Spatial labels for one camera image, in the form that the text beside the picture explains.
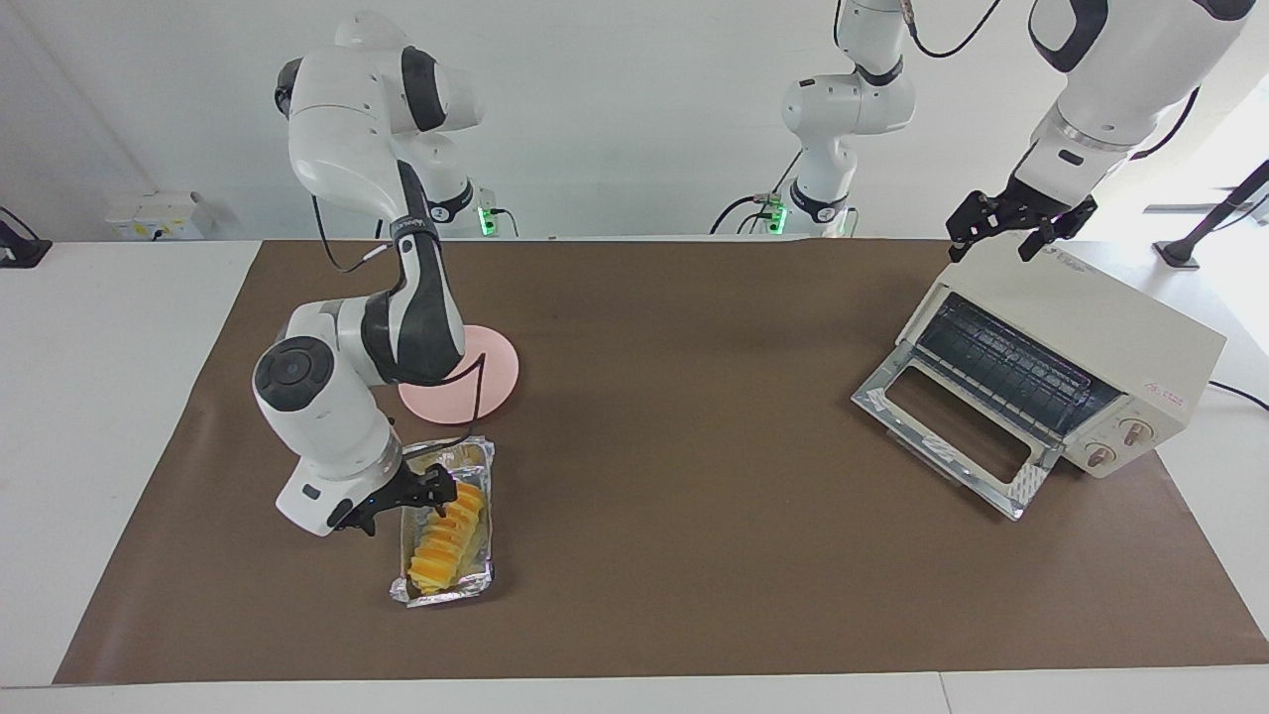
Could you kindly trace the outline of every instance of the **toaster oven knob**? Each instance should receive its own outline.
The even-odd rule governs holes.
[[[1123,438],[1124,446],[1136,446],[1138,443],[1146,439],[1155,438],[1155,430],[1150,429],[1146,422],[1138,422],[1137,420],[1126,420],[1121,427],[1128,430],[1128,434]]]
[[[1114,451],[1112,451],[1110,448],[1103,446],[1100,444],[1091,444],[1089,445],[1089,449],[1093,451],[1091,454],[1089,454],[1090,469],[1096,469],[1101,464],[1109,464],[1110,462],[1114,462]]]

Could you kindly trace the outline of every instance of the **foil tray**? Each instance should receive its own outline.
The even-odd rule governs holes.
[[[494,582],[494,555],[490,548],[494,535],[492,493],[490,491],[494,443],[481,436],[473,436],[449,449],[426,451],[438,444],[445,444],[445,441],[428,441],[407,446],[404,457],[416,474],[421,474],[433,464],[440,464],[453,474],[456,481],[480,488],[481,493],[485,495],[485,509],[481,510],[476,534],[472,536],[475,548],[471,549],[468,559],[458,567],[458,580],[453,587],[433,595],[419,592],[406,576],[410,569],[410,557],[419,545],[423,528],[433,510],[401,509],[401,568],[388,590],[388,595],[392,596],[392,600],[405,604],[406,607],[423,607],[476,597]]]

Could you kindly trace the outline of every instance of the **wall outlet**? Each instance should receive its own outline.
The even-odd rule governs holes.
[[[216,224],[192,193],[156,193],[119,200],[105,219],[124,240],[206,240]]]

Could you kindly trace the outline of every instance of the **black stand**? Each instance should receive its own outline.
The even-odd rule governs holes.
[[[1180,240],[1174,240],[1171,242],[1160,241],[1155,243],[1155,251],[1159,256],[1164,259],[1165,263],[1174,268],[1180,269],[1197,269],[1198,260],[1194,259],[1194,246],[1198,241],[1207,237],[1217,226],[1225,222],[1226,218],[1242,205],[1247,198],[1251,198],[1260,186],[1269,183],[1269,161],[1260,164],[1256,170],[1251,171],[1251,175],[1246,178],[1237,188],[1230,191],[1228,198],[1226,198],[1212,212],[1208,213],[1189,235]]]
[[[27,240],[0,221],[0,249],[8,247],[13,257],[0,250],[0,268],[34,268],[53,243],[48,240]]]

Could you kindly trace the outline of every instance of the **white table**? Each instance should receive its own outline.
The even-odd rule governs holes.
[[[258,242],[62,243],[0,273],[0,711],[348,710],[471,701],[471,711],[1264,711],[1269,667],[497,682],[48,687],[136,507]],[[1269,359],[1207,284],[1138,247],[1086,260],[1228,336],[1217,379],[1269,394]],[[1261,630],[1269,632],[1269,417],[1209,392],[1161,450]],[[58,530],[49,530],[57,524]]]

